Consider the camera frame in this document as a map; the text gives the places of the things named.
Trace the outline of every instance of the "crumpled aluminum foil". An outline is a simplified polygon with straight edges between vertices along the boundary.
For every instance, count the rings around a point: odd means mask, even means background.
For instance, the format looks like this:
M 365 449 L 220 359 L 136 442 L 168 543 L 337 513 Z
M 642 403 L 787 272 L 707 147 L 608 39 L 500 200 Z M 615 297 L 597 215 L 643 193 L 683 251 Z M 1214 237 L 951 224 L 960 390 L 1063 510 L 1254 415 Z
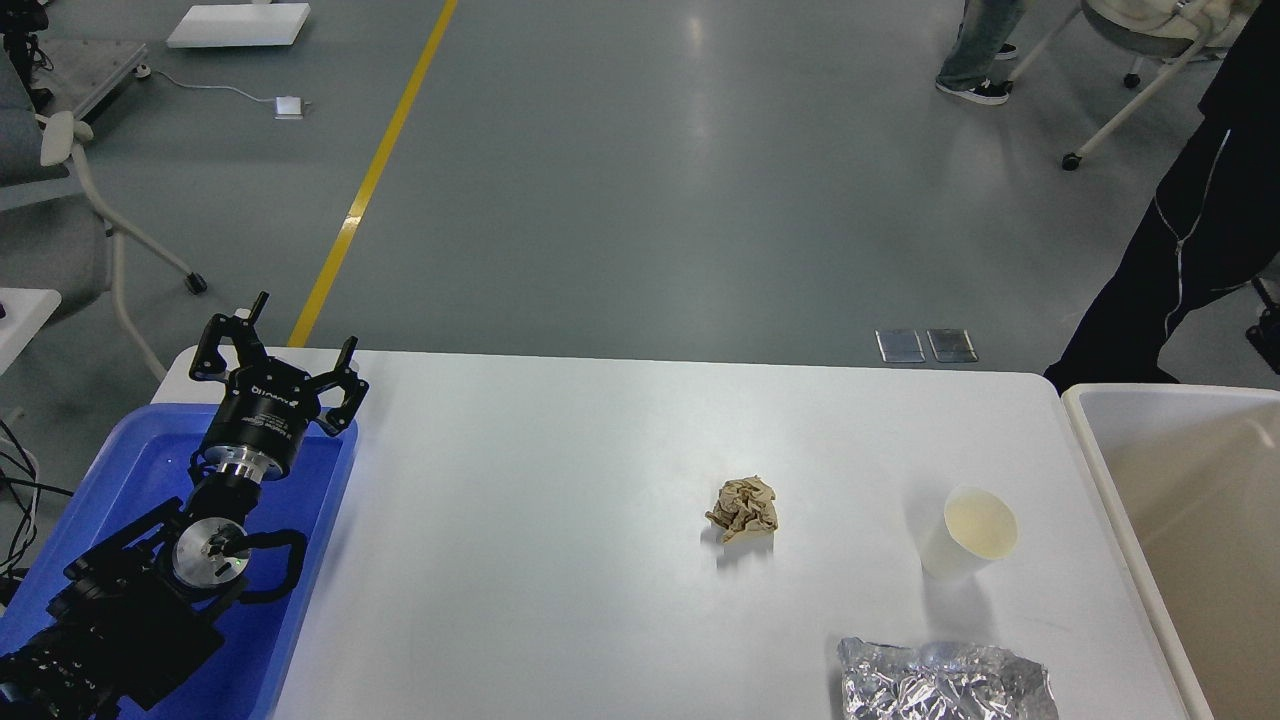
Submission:
M 840 641 L 847 720 L 1057 720 L 1048 670 L 988 646 Z

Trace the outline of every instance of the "crumpled brown paper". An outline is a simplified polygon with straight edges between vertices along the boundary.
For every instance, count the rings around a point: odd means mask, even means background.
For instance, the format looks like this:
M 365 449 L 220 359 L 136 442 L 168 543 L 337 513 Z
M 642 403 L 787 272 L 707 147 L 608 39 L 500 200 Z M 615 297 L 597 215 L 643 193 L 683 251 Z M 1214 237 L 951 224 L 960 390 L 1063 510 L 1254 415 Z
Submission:
M 778 512 L 773 509 L 776 497 L 759 475 L 730 480 L 721 488 L 719 500 L 707 519 L 724 528 L 721 542 L 772 533 L 778 529 Z

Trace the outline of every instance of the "white paper cup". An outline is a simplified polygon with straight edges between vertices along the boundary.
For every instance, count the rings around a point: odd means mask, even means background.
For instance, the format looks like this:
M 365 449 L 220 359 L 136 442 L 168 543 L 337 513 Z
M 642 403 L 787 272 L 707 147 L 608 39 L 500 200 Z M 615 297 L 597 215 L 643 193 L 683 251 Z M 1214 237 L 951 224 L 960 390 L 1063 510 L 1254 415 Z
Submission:
M 1018 518 L 984 489 L 957 487 L 947 496 L 942 516 L 920 548 L 924 571 L 940 580 L 957 580 L 996 560 L 1018 544 Z

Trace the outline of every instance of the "black pants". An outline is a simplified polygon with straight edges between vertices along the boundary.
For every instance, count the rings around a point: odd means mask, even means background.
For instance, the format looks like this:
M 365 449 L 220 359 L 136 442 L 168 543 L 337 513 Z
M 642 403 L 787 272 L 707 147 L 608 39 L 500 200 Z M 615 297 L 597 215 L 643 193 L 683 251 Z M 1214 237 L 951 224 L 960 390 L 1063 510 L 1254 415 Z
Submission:
M 1044 372 L 1059 392 L 1172 379 L 1156 361 L 1174 328 L 1247 284 L 1280 250 L 1277 149 L 1270 128 L 1201 124 L 1161 179 L 1120 268 Z

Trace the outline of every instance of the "sneaker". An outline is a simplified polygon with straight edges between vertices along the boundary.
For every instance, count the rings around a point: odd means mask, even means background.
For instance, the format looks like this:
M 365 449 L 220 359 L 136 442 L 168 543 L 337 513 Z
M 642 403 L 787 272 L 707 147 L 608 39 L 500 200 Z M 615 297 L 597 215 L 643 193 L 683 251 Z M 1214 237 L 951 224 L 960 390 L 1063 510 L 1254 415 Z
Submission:
M 977 102 L 979 105 L 1004 105 L 1009 101 L 1009 94 L 1002 88 L 991 85 L 989 79 L 982 81 L 982 85 L 969 90 L 951 90 L 950 87 L 942 85 L 941 82 L 934 82 L 933 87 L 937 87 L 942 92 L 948 92 L 957 97 L 964 97 L 970 102 Z

